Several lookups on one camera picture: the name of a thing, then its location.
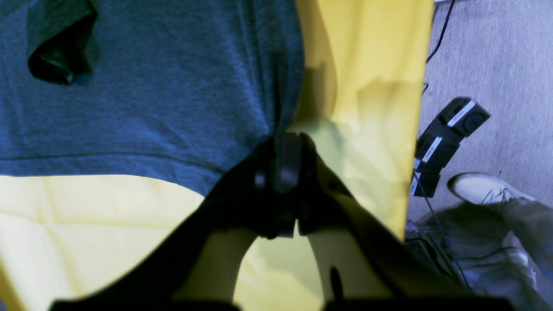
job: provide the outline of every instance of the pant leg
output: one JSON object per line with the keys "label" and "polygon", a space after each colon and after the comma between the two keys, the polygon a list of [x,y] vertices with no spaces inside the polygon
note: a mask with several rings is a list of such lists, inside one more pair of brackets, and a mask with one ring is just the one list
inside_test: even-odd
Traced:
{"label": "pant leg", "polygon": [[553,209],[537,201],[514,199],[498,206],[498,211],[544,276],[553,281]]}

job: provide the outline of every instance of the yellow fabric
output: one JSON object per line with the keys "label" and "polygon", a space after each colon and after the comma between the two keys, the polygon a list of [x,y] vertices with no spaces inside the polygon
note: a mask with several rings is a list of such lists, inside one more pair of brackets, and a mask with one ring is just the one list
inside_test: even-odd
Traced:
{"label": "yellow fabric", "polygon": [[[312,136],[358,201],[403,238],[432,0],[298,0],[306,46],[291,131]],[[46,310],[132,269],[201,203],[151,178],[0,177],[0,298]],[[306,238],[258,239],[238,276],[244,310],[318,310]]]}

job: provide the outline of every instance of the black device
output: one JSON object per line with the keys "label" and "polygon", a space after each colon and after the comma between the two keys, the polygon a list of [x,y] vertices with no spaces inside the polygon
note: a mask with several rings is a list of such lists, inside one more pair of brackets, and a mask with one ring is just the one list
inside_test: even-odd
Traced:
{"label": "black device", "polygon": [[[469,137],[490,114],[470,97],[454,98],[428,125],[417,140],[413,174],[428,198],[434,196],[440,172],[459,149],[461,141]],[[410,195],[424,196],[415,176]]]}
{"label": "black device", "polygon": [[232,299],[246,251],[258,237],[292,236],[296,220],[317,260],[325,310],[511,310],[419,262],[356,202],[309,136],[287,134],[282,150],[274,146],[261,144],[227,172],[135,269],[50,310],[238,310]]}

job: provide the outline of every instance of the shoe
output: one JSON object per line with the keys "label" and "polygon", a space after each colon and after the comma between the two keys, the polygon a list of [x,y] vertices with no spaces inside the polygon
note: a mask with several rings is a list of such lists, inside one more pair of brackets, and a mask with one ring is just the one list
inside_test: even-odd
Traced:
{"label": "shoe", "polygon": [[462,173],[453,176],[447,187],[457,197],[476,205],[487,205],[527,199],[536,201],[530,195],[522,193],[503,179],[485,173]]}

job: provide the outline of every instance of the wire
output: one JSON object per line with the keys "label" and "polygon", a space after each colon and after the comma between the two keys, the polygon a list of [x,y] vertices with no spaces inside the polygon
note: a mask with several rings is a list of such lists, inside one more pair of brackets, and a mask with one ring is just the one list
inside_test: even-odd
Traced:
{"label": "wire", "polygon": [[454,4],[455,4],[455,0],[451,0],[450,8],[447,11],[446,20],[444,21],[444,26],[442,27],[442,33],[440,34],[438,44],[436,44],[436,47],[434,48],[434,51],[432,51],[432,53],[430,53],[430,56],[428,56],[428,58],[426,59],[427,64],[432,59],[432,57],[434,57],[434,54],[436,54],[436,52],[440,48],[440,45],[442,45],[442,40],[444,39],[444,34],[446,33],[447,24],[449,23],[449,18],[451,16],[451,11],[453,10],[453,5]]}
{"label": "wire", "polygon": [[459,272],[461,273],[461,276],[463,277],[463,281],[465,282],[467,287],[469,289],[471,289],[471,285],[468,283],[467,277],[465,276],[465,273],[464,273],[463,269],[461,269],[461,265],[459,265],[459,262],[457,261],[457,258],[455,257],[455,255],[451,251],[451,244],[449,242],[449,238],[446,236],[446,234],[444,232],[444,229],[442,228],[442,225],[440,223],[440,220],[438,219],[438,216],[436,215],[436,212],[432,208],[432,205],[430,205],[430,201],[428,201],[428,196],[426,196],[426,192],[424,191],[424,189],[422,188],[422,186],[420,184],[419,177],[416,175],[416,173],[414,174],[414,176],[415,176],[415,179],[416,179],[416,182],[417,182],[417,187],[419,187],[420,191],[422,192],[422,195],[424,196],[426,204],[428,204],[428,208],[432,212],[432,217],[436,221],[436,224],[438,225],[438,229],[440,230],[440,233],[441,233],[442,237],[444,238],[444,241],[446,242],[447,251],[450,253],[451,258],[453,258],[453,262],[457,266],[457,269],[459,269]]}

